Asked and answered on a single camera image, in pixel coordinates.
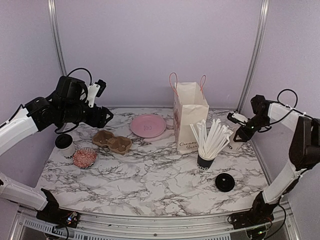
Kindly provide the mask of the brown cardboard cup carrier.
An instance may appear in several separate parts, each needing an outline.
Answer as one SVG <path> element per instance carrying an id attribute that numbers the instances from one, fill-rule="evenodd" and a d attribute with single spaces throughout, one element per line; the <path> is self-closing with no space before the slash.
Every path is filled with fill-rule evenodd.
<path id="1" fill-rule="evenodd" d="M 98 131 L 92 138 L 92 143 L 99 147 L 108 147 L 110 151 L 124 155 L 131 146 L 132 140 L 124 136 L 115 136 L 107 130 Z"/>

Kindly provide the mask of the black plastic cup lid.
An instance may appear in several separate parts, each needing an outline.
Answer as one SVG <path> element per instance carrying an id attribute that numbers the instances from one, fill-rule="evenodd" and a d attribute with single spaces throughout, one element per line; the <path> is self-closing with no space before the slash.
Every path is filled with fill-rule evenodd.
<path id="1" fill-rule="evenodd" d="M 215 178 L 215 186 L 221 192 L 230 192 L 235 187 L 235 180 L 230 174 L 221 173 Z"/>

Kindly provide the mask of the white paper takeout bag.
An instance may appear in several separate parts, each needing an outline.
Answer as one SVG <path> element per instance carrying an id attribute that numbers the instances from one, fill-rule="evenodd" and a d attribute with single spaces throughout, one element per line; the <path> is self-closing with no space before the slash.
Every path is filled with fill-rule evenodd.
<path id="1" fill-rule="evenodd" d="M 209 104 L 204 95 L 207 76 L 203 75 L 200 82 L 179 82 L 178 75 L 169 75 L 170 87 L 174 93 L 173 130 L 176 149 L 181 154 L 196 152 L 198 143 L 190 125 L 206 120 Z"/>

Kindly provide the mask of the white paper coffee cup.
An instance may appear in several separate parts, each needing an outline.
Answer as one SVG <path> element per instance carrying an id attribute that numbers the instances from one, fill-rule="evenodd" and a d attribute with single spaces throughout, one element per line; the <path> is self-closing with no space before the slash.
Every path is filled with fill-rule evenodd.
<path id="1" fill-rule="evenodd" d="M 73 160 L 73 156 L 76 152 L 74 143 L 62 144 L 59 149 L 60 154 L 67 160 Z"/>

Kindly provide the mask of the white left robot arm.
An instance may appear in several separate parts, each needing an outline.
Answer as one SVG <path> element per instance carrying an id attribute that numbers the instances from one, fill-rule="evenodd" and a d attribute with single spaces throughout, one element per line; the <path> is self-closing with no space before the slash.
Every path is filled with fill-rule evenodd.
<path id="1" fill-rule="evenodd" d="M 56 89 L 47 97 L 37 97 L 25 105 L 21 104 L 13 116 L 0 126 L 0 153 L 55 125 L 55 133 L 63 134 L 65 124 L 72 123 L 76 129 L 84 123 L 93 128 L 104 128 L 114 117 L 104 106 L 97 106 L 99 98 L 107 88 L 102 79 L 89 85 L 70 74 L 59 78 Z M 0 197 L 14 203 L 43 211 L 53 223 L 63 219 L 63 211 L 50 191 L 36 189 L 15 181 L 4 173 L 0 175 Z"/>

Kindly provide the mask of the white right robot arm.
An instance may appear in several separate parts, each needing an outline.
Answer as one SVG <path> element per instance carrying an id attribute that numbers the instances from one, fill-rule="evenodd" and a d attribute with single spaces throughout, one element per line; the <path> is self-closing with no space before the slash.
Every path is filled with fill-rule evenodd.
<path id="1" fill-rule="evenodd" d="M 284 104 L 280 99 L 267 100 L 260 94 L 255 95 L 250 104 L 254 114 L 251 118 L 236 111 L 227 115 L 228 120 L 239 125 L 231 137 L 231 146 L 246 143 L 254 134 L 267 132 L 277 124 L 293 133 L 285 166 L 275 180 L 255 198 L 255 207 L 247 214 L 252 224 L 258 224 L 267 216 L 265 206 L 277 205 L 305 172 L 320 163 L 320 120 L 297 110 L 295 105 Z"/>

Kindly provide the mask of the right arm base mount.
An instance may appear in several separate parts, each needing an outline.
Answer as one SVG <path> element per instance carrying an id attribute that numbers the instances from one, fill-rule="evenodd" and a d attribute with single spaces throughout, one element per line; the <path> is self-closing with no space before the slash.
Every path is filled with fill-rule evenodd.
<path id="1" fill-rule="evenodd" d="M 235 230 L 253 227 L 265 223 L 270 223 L 274 220 L 273 214 L 268 216 L 254 215 L 250 210 L 232 213 L 228 217 L 228 222 L 232 224 Z"/>

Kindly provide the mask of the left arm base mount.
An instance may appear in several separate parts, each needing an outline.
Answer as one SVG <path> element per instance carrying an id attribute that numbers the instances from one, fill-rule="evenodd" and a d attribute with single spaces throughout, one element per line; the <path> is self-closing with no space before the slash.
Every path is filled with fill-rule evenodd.
<path id="1" fill-rule="evenodd" d="M 42 188 L 41 191 L 46 197 L 47 204 L 43 210 L 37 211 L 36 218 L 48 223 L 56 224 L 59 228 L 76 228 L 80 214 L 77 211 L 60 208 L 56 198 L 49 190 Z"/>

